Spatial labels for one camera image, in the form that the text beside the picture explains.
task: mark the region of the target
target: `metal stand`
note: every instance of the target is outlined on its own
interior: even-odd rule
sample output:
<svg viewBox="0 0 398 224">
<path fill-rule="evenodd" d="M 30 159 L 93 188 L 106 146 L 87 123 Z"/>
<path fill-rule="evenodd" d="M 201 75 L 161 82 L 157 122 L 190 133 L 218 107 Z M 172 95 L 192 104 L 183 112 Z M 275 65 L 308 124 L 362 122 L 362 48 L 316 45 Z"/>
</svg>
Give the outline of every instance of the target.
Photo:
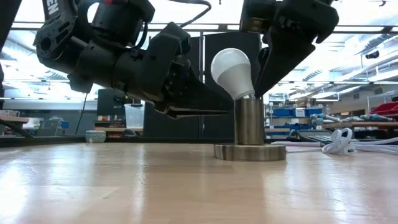
<svg viewBox="0 0 398 224">
<path fill-rule="evenodd" d="M 262 99 L 245 96 L 235 101 L 235 144 L 215 144 L 214 157 L 229 161 L 280 161 L 286 147 L 264 144 Z"/>
</svg>

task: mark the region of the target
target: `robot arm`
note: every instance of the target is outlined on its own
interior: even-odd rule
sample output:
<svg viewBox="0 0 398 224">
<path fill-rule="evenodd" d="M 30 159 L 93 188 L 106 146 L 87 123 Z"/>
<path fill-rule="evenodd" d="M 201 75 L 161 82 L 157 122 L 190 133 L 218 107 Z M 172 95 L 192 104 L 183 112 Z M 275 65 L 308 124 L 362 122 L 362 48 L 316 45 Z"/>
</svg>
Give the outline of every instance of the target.
<svg viewBox="0 0 398 224">
<path fill-rule="evenodd" d="M 202 0 L 171 0 L 203 4 Z M 88 8 L 100 5 L 91 24 Z M 118 89 L 153 103 L 178 118 L 226 114 L 233 104 L 204 85 L 180 59 L 190 50 L 190 36 L 169 23 L 142 50 L 138 35 L 155 9 L 149 0 L 43 0 L 45 24 L 37 32 L 37 55 L 44 65 L 68 74 L 72 90 L 88 93 L 93 83 Z M 261 71 L 255 82 L 261 97 L 311 54 L 338 23 L 331 0 L 245 0 L 240 30 L 264 34 Z"/>
</svg>

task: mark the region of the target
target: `ceiling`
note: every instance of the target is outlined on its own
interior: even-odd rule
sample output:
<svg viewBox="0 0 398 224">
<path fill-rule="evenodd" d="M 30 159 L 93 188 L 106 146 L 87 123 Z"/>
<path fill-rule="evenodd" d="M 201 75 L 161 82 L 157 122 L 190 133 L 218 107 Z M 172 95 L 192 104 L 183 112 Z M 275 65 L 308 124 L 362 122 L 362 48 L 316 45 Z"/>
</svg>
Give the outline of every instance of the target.
<svg viewBox="0 0 398 224">
<path fill-rule="evenodd" d="M 150 0 L 156 8 L 152 22 L 185 22 L 198 14 L 203 7 L 179 4 L 166 0 Z M 243 0 L 211 0 L 212 10 L 197 23 L 237 24 L 241 15 Z M 340 0 L 333 3 L 340 16 L 339 25 L 398 25 L 398 1 L 387 1 L 379 7 L 377 0 Z M 95 14 L 91 7 L 88 17 Z M 23 0 L 16 22 L 43 22 L 41 0 Z M 19 90 L 21 96 L 39 98 L 84 98 L 84 94 L 70 89 L 67 74 L 51 70 L 39 63 L 32 45 L 35 31 L 12 30 L 2 51 L 2 60 L 7 89 Z M 379 51 L 379 57 L 366 59 L 365 55 Z M 398 38 L 393 35 L 332 34 L 316 51 L 306 58 L 294 71 L 284 77 L 280 84 L 271 89 L 270 98 L 298 99 L 300 97 L 336 98 L 339 94 L 358 91 L 357 84 L 339 85 L 329 82 L 380 82 L 394 81 L 398 77 Z M 95 86 L 89 98 L 96 98 Z"/>
</svg>

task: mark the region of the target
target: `red object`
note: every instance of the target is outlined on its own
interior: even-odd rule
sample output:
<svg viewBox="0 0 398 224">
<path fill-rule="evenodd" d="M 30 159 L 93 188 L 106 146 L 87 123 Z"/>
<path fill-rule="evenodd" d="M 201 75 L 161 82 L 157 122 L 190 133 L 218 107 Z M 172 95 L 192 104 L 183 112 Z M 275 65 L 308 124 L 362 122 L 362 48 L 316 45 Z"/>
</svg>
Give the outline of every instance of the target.
<svg viewBox="0 0 398 224">
<path fill-rule="evenodd" d="M 372 110 L 372 114 L 378 114 L 383 116 L 388 116 L 391 118 L 398 118 L 398 102 L 384 103 L 378 106 L 376 109 Z"/>
</svg>

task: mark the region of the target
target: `light bulb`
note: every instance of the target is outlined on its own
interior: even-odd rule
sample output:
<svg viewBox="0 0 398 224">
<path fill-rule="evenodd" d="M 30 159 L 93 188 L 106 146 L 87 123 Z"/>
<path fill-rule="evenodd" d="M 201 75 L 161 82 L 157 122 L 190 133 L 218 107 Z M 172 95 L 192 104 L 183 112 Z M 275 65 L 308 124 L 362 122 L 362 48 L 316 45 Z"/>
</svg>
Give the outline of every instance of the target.
<svg viewBox="0 0 398 224">
<path fill-rule="evenodd" d="M 218 52 L 211 62 L 211 76 L 234 100 L 254 94 L 250 60 L 241 50 Z"/>
</svg>

